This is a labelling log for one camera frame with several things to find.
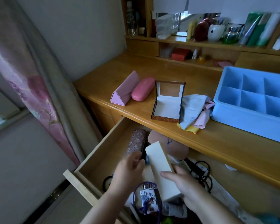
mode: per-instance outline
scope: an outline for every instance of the curtain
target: curtain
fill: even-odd
[[[16,0],[0,0],[0,72],[78,166],[102,135],[57,57]]]

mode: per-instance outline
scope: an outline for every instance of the purple string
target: purple string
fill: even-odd
[[[134,190],[134,194],[133,194],[133,207],[135,208],[136,210],[136,206],[135,206],[135,194],[136,194],[136,190],[137,188],[142,185],[142,184],[145,184],[145,183],[149,183],[149,184],[152,184],[154,185],[155,187],[157,187],[157,184],[153,183],[153,182],[142,182],[140,183]],[[160,202],[160,204],[158,203],[158,208],[159,208],[159,215],[158,215],[158,224],[160,224],[160,220],[161,220],[161,211],[162,211],[162,201]]]

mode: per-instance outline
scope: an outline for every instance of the glass bottle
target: glass bottle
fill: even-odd
[[[127,2],[127,32],[130,36],[138,34],[136,14],[132,9],[132,2]]]

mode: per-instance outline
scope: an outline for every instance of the white paper sheet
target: white paper sheet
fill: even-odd
[[[188,13],[221,12],[225,0],[189,0]]]
[[[244,24],[250,12],[280,12],[280,0],[225,0],[221,16]]]
[[[155,12],[181,13],[186,8],[187,0],[153,0]]]

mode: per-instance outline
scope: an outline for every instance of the hand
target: hand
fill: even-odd
[[[116,167],[108,192],[128,196],[142,183],[145,160],[141,152],[132,152]]]
[[[199,200],[208,196],[208,192],[184,169],[174,165],[176,173],[170,171],[161,171],[161,176],[175,182],[179,191],[184,195],[184,203],[195,212]]]

